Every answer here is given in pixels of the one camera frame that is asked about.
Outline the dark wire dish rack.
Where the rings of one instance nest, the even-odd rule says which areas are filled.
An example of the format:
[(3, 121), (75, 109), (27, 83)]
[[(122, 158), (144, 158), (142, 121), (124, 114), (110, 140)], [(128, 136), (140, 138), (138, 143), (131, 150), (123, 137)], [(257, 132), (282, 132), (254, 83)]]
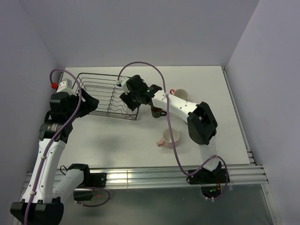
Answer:
[(128, 107), (120, 99), (123, 90), (116, 85), (117, 75), (81, 72), (77, 80), (82, 90), (99, 100), (97, 109), (91, 115), (125, 119)]

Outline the clear glass cup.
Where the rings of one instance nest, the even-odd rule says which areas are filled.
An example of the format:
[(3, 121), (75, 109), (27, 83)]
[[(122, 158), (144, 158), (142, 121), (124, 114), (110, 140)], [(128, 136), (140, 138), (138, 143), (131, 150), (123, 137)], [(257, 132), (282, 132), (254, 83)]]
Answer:
[(137, 112), (137, 109), (132, 111), (131, 109), (127, 108), (125, 119), (127, 119), (127, 120), (136, 120), (136, 112)]

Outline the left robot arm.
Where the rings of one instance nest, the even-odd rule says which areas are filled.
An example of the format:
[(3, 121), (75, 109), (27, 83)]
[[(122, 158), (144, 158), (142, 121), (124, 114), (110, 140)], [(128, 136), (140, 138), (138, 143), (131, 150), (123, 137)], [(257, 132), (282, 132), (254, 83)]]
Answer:
[(82, 90), (52, 94), (50, 111), (40, 127), (37, 161), (20, 202), (11, 205), (11, 214), (24, 225), (57, 225), (61, 222), (64, 202), (74, 190), (91, 183), (87, 164), (72, 164), (55, 187), (54, 178), (62, 152), (72, 132), (73, 121), (97, 109), (99, 100)]

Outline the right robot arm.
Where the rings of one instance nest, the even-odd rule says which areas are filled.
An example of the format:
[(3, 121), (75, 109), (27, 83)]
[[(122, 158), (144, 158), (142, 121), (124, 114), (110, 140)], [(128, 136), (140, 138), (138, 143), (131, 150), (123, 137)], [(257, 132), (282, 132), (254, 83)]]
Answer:
[(187, 176), (203, 176), (204, 181), (209, 183), (228, 183), (228, 170), (222, 168), (225, 162), (217, 154), (215, 136), (218, 123), (207, 103), (192, 103), (165, 92), (157, 85), (147, 86), (139, 75), (118, 77), (116, 84), (123, 89), (120, 98), (130, 110), (134, 111), (140, 105), (150, 105), (187, 123), (188, 135), (198, 144), (204, 160), (194, 172), (186, 173)]

